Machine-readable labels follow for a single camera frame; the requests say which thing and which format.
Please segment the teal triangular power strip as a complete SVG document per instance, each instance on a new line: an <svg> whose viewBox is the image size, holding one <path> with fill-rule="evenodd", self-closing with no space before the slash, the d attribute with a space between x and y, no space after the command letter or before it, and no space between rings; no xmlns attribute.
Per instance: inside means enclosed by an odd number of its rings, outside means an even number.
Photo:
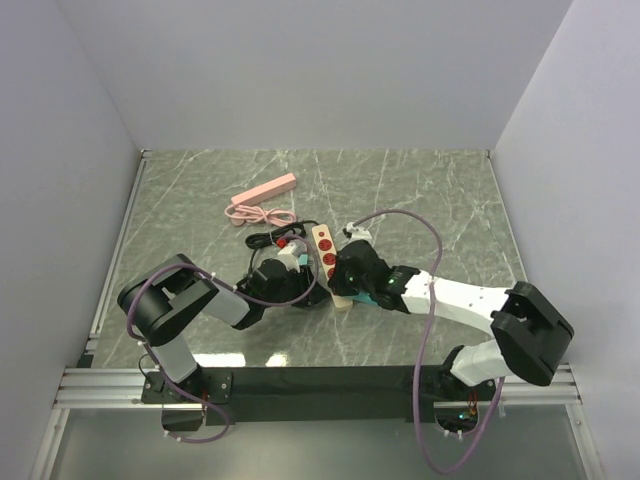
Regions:
<svg viewBox="0 0 640 480"><path fill-rule="evenodd" d="M363 303L363 304L367 304L367 305L373 305L378 307L379 304L371 298L371 296L368 293L365 292L360 292L357 295L351 296L350 300L352 300L353 302L359 302L359 303Z"/></svg>

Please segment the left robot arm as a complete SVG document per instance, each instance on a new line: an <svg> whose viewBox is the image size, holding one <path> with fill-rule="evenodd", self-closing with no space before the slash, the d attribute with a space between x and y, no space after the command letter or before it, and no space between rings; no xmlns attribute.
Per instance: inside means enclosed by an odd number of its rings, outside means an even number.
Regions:
<svg viewBox="0 0 640 480"><path fill-rule="evenodd" d="M166 373L166 392L186 402L199 392L203 373L182 332L199 314L245 330L276 304L309 308L328 298L313 268L297 257L267 259L236 285L223 286L178 254L126 285L117 303L128 332Z"/></svg>

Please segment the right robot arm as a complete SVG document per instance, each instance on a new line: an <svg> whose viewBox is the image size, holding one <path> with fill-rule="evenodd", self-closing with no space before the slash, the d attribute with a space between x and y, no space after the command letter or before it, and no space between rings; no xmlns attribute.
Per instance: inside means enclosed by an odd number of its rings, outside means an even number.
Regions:
<svg viewBox="0 0 640 480"><path fill-rule="evenodd" d="M452 399L508 375L549 385L574 337L568 320L531 283L481 287L412 266L391 267L365 240L339 251L328 285L337 296L364 294L386 310L439 316L487 334L487 341L459 349L439 374L440 390Z"/></svg>

